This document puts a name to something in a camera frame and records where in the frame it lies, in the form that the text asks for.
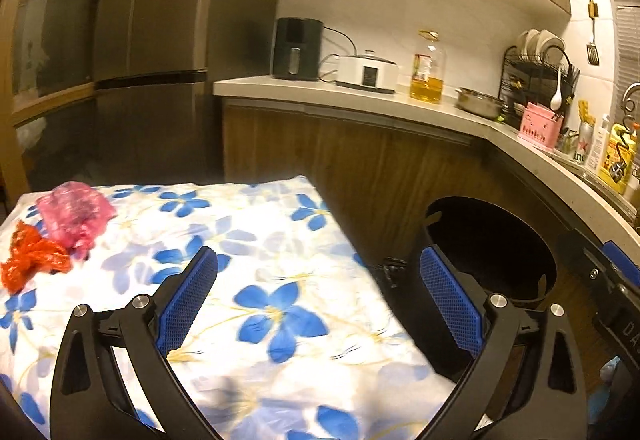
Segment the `black trash bin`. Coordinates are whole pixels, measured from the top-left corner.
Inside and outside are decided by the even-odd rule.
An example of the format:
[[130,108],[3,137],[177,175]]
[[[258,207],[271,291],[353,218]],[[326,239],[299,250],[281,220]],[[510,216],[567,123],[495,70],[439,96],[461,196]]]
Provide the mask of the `black trash bin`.
[[527,309],[549,295],[558,267],[544,239],[502,207],[467,196],[442,197],[427,207],[408,262],[387,267],[386,300],[435,372],[457,380],[472,354],[456,344],[420,277],[421,252],[431,245],[486,293]]

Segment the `yellow detergent bottle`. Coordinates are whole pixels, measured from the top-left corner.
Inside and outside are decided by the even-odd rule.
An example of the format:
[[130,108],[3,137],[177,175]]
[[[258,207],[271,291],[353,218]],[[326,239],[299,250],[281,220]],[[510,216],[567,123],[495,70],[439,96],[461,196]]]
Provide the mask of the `yellow detergent bottle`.
[[602,165],[599,169],[599,179],[611,189],[623,195],[631,177],[632,163],[637,152],[636,122],[631,124],[631,132],[622,124],[614,124],[608,134]]

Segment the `pink utensil holder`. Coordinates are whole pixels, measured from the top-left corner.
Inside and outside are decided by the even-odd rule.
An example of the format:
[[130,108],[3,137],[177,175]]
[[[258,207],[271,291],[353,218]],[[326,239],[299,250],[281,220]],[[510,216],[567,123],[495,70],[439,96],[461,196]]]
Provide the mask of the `pink utensil holder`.
[[518,137],[529,144],[552,151],[563,125],[563,116],[543,105],[529,103],[524,111]]

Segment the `red mesh plastic bag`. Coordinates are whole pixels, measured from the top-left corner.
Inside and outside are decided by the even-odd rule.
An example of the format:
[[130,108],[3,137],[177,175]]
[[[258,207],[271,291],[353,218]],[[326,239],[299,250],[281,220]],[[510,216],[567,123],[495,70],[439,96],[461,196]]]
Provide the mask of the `red mesh plastic bag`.
[[38,273],[67,273],[72,270],[70,254],[61,244],[44,238],[30,224],[20,220],[12,234],[9,259],[1,264],[1,283],[11,294],[24,290]]

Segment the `white ladle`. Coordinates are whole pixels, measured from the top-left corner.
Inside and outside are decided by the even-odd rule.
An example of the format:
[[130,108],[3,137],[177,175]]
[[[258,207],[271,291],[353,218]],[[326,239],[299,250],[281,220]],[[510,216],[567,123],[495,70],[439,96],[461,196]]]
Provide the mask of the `white ladle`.
[[555,92],[549,103],[550,110],[557,113],[562,106],[562,102],[562,67],[559,67],[558,74],[556,74]]

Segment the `pink plastic bag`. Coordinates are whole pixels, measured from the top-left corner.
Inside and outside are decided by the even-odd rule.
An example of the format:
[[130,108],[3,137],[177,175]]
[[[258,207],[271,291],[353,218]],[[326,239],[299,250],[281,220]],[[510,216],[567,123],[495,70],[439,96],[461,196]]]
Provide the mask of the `pink plastic bag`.
[[69,181],[36,201],[48,238],[62,245],[79,260],[89,257],[116,209],[88,184]]

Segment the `black dish rack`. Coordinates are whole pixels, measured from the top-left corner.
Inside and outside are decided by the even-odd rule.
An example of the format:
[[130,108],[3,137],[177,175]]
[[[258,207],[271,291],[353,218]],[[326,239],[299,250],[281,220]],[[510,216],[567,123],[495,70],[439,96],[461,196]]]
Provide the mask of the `black dish rack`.
[[579,75],[579,68],[568,57],[559,36],[536,28],[520,33],[502,57],[498,99],[503,103],[504,121],[518,129],[529,103],[554,112],[551,101],[556,89],[560,89],[561,96],[558,113],[567,117]]

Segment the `floral white blue tablecloth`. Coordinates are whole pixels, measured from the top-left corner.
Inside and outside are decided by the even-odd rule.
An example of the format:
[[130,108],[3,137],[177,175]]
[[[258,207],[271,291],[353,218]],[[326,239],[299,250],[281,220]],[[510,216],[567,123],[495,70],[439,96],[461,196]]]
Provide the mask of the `floral white blue tablecloth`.
[[153,293],[202,246],[218,275],[168,360],[224,438],[412,439],[449,397],[306,178],[103,194],[116,214],[88,258],[1,297],[1,379],[39,431],[76,304]]

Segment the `steel pot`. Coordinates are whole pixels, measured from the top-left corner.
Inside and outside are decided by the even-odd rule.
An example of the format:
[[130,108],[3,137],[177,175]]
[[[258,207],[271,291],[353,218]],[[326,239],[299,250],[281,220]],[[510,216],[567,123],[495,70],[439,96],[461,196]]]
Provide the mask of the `steel pot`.
[[469,88],[457,88],[457,107],[468,113],[496,120],[502,113],[504,103],[488,94]]

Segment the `wooden base cabinets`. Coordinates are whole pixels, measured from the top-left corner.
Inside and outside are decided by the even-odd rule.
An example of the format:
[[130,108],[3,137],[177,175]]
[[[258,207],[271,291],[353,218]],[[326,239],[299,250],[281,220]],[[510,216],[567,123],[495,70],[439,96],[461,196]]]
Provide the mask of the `wooden base cabinets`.
[[472,197],[518,216],[556,261],[558,278],[541,304],[567,310],[586,375],[595,378],[612,356],[561,242],[573,229],[604,241],[625,225],[560,168],[526,148],[506,152],[486,138],[344,108],[233,98],[221,107],[226,179],[307,177],[369,266],[408,262],[427,207],[442,197]]

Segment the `cooking oil bottle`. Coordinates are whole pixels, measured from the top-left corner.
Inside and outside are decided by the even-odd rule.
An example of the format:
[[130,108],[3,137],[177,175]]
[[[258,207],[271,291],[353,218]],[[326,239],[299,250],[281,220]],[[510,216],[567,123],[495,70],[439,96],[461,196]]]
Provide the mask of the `cooking oil bottle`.
[[442,100],[446,52],[434,30],[419,30],[414,52],[409,96],[414,100],[439,104]]

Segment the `white rice cooker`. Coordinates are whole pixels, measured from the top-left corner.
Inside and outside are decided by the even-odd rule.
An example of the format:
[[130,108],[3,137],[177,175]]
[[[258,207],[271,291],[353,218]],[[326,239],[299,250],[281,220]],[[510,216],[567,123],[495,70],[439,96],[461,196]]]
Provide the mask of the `white rice cooker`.
[[398,82],[398,65],[372,53],[341,56],[335,83],[338,86],[377,93],[394,94]]

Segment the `wooden glass door cabinet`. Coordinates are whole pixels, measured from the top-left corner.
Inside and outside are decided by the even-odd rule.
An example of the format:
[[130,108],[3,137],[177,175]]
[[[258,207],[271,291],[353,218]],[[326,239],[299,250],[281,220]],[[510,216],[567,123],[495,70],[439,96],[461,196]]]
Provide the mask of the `wooden glass door cabinet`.
[[1,0],[1,184],[10,206],[87,177],[100,0]]

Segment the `black air fryer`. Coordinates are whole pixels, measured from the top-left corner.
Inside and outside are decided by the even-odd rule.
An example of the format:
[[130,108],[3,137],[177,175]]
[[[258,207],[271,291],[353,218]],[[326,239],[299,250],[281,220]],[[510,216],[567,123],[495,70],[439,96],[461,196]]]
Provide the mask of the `black air fryer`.
[[315,18],[278,18],[271,76],[304,82],[318,80],[323,29],[323,23]]

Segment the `dark steel refrigerator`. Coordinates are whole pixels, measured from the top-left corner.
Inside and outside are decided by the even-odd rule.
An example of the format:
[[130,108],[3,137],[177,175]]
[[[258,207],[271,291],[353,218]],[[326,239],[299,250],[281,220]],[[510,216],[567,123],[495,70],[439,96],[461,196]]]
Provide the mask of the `dark steel refrigerator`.
[[268,73],[278,0],[99,0],[96,137],[107,183],[219,183],[220,80]]

